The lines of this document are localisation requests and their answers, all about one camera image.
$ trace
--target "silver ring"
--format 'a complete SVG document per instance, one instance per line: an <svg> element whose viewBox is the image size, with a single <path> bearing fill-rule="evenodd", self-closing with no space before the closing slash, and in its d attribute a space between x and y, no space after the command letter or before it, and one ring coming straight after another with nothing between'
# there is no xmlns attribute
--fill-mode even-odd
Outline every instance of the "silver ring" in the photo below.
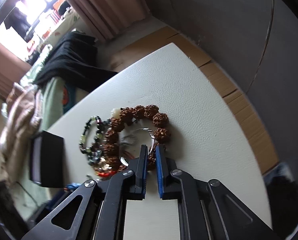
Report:
<svg viewBox="0 0 298 240"><path fill-rule="evenodd" d="M133 137L133 138L134 138L135 136L133 135L133 133L135 133L136 131L139 131L139 130L144 130L144 131L149 132L150 137L151 137L151 148L150 148L150 152L149 152L149 150L148 150L148 155L153 151L154 135L153 135L152 130L150 130L149 128L140 128L140 129L134 130L134 131L132 132L131 135L127 135L127 136L125 136L125 137L122 139L122 142L120 143L120 146L121 146L121 147L120 147L120 149L119 149L119 158L120 158L121 163L122 163L123 165L125 165L125 166L128 166L129 163L127 163L127 161L126 161L125 157L122 155L122 153L124 152L124 149L125 149L126 146L128 146L128 145L135 145L135 144L136 144L136 140L134 141L133 144L130 144L130 143L124 143L124 140L125 140L125 138L127 138L127 137Z"/></svg>

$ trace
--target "white table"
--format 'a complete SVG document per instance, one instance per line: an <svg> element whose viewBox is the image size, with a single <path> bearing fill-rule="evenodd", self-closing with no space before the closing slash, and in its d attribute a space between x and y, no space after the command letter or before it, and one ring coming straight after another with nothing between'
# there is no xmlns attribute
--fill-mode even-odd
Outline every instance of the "white table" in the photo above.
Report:
<svg viewBox="0 0 298 240"><path fill-rule="evenodd" d="M267 225L271 217L257 161L235 117L217 91L175 45L144 57L94 90L49 132L65 138L68 182L93 174L78 143L92 115L110 117L113 108L158 105L167 113L172 141L168 155L195 179L219 179ZM155 173L149 174L145 200L128 201L125 239L179 239L176 200L159 199Z"/></svg>

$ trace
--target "green fabric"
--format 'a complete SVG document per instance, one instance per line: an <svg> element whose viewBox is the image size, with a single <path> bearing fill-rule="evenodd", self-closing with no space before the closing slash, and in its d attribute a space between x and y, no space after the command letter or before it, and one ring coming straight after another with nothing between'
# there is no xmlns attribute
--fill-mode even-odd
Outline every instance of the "green fabric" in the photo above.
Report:
<svg viewBox="0 0 298 240"><path fill-rule="evenodd" d="M41 54L39 55L37 61L33 64L31 69L22 77L19 84L22 87L28 86L33 83L36 76L38 75L39 71L44 67L45 60L48 57L49 53L52 50L51 45L47 45L42 50Z"/></svg>
<svg viewBox="0 0 298 240"><path fill-rule="evenodd" d="M40 131L48 130L63 115L62 99L64 97L65 81L60 77L52 78L43 93L43 117Z"/></svg>

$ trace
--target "curtain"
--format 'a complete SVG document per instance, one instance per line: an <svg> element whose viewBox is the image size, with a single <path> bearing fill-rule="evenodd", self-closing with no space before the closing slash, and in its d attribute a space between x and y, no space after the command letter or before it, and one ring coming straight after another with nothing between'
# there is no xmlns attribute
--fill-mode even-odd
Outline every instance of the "curtain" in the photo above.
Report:
<svg viewBox="0 0 298 240"><path fill-rule="evenodd" d="M68 0L102 42L115 37L149 10L144 0Z"/></svg>
<svg viewBox="0 0 298 240"><path fill-rule="evenodd" d="M0 43L0 98L6 99L13 83L28 72L31 66L15 56Z"/></svg>

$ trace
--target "black box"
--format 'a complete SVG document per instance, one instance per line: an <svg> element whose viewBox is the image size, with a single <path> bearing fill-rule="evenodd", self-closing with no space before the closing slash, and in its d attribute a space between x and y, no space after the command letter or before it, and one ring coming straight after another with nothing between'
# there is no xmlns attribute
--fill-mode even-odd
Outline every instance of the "black box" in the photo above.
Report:
<svg viewBox="0 0 298 240"><path fill-rule="evenodd" d="M64 139L42 131L31 139L30 144L30 180L41 187L64 187Z"/></svg>

